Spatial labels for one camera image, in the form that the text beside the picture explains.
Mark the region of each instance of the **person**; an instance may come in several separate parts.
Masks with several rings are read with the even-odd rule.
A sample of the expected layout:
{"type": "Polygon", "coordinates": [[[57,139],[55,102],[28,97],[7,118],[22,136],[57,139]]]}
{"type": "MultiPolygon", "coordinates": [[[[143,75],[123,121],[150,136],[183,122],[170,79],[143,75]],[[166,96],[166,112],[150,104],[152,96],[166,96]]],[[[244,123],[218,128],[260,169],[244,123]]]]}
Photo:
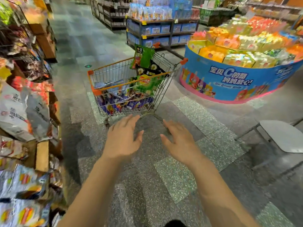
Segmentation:
{"type": "MultiPolygon", "coordinates": [[[[102,156],[94,164],[58,227],[104,226],[121,166],[124,161],[130,160],[142,143],[143,130],[134,140],[134,129],[139,118],[139,115],[129,115],[109,128],[102,156]]],[[[194,175],[202,206],[211,225],[258,227],[224,182],[215,165],[195,145],[190,132],[180,123],[165,120],[163,123],[173,138],[171,142],[161,134],[163,145],[172,157],[187,166],[194,175]]]]}

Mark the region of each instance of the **supermarket aisle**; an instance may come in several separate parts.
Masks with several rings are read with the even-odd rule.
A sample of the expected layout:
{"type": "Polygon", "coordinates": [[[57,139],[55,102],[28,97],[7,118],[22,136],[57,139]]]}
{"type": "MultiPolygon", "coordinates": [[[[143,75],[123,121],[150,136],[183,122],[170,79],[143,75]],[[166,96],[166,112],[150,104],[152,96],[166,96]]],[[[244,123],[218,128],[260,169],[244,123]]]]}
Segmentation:
{"type": "MultiPolygon", "coordinates": [[[[57,39],[54,81],[61,102],[63,151],[68,171],[68,202],[72,202],[101,156],[106,129],[87,79],[87,64],[97,68],[133,56],[125,44],[125,31],[111,32],[95,19],[90,7],[73,0],[53,0],[51,26],[57,39]]],[[[252,172],[262,145],[251,150],[233,141],[261,119],[290,122],[303,115],[300,73],[276,93],[243,105],[222,105],[196,98],[177,81],[169,87],[157,114],[182,122],[201,150],[221,171],[234,194],[264,227],[300,226],[303,204],[302,168],[279,176],[303,160],[289,156],[274,166],[252,172]]],[[[139,121],[145,130],[142,147],[124,167],[116,185],[108,226],[163,226],[177,218],[189,227],[209,226],[203,217],[195,183],[188,171],[163,149],[159,134],[164,127],[153,117],[139,121]]],[[[244,139],[258,143],[254,134],[244,139]]]]}

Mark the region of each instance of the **pink display base trim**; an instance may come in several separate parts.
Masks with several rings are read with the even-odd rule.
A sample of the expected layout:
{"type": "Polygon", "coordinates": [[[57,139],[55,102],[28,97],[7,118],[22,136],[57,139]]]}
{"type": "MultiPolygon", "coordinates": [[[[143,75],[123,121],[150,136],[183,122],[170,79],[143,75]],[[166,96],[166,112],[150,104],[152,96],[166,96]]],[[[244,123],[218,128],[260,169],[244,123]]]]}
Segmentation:
{"type": "Polygon", "coordinates": [[[225,103],[225,104],[241,104],[241,103],[246,103],[247,101],[250,101],[252,99],[257,99],[257,98],[260,98],[260,97],[263,97],[265,95],[268,95],[270,93],[273,93],[274,91],[278,90],[275,89],[275,90],[272,90],[272,91],[269,91],[269,92],[266,92],[262,95],[258,95],[258,96],[255,96],[255,97],[250,97],[248,99],[245,99],[245,100],[233,100],[233,101],[228,101],[228,100],[219,100],[219,99],[214,99],[212,97],[209,97],[209,96],[206,96],[204,94],[202,94],[201,92],[198,92],[197,90],[193,89],[190,85],[188,85],[183,79],[182,79],[182,75],[180,75],[180,82],[181,84],[183,85],[183,87],[185,87],[186,90],[190,91],[191,93],[203,98],[203,99],[207,99],[207,100],[210,100],[210,101],[213,101],[213,102],[216,102],[216,103],[225,103]]]}

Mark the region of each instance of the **left hand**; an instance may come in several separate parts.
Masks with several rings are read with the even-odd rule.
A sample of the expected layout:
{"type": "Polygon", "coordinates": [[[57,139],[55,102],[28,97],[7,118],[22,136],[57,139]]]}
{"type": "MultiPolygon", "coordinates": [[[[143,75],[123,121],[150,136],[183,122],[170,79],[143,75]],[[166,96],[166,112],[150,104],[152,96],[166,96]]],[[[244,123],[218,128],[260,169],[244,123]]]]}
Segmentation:
{"type": "Polygon", "coordinates": [[[109,128],[102,156],[123,160],[139,149],[144,133],[140,131],[134,140],[134,128],[139,118],[139,115],[134,117],[131,114],[109,128]]]}

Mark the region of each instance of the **left arm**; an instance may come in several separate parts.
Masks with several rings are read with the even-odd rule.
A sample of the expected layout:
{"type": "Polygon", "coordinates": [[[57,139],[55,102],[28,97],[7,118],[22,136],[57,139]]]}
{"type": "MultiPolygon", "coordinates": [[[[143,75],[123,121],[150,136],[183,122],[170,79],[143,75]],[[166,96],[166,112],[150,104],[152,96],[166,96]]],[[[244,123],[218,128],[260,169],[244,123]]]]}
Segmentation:
{"type": "Polygon", "coordinates": [[[143,131],[139,132],[135,141],[133,136],[138,119],[139,116],[130,115],[109,128],[101,158],[95,163],[58,227],[104,226],[122,163],[142,143],[143,131]]]}

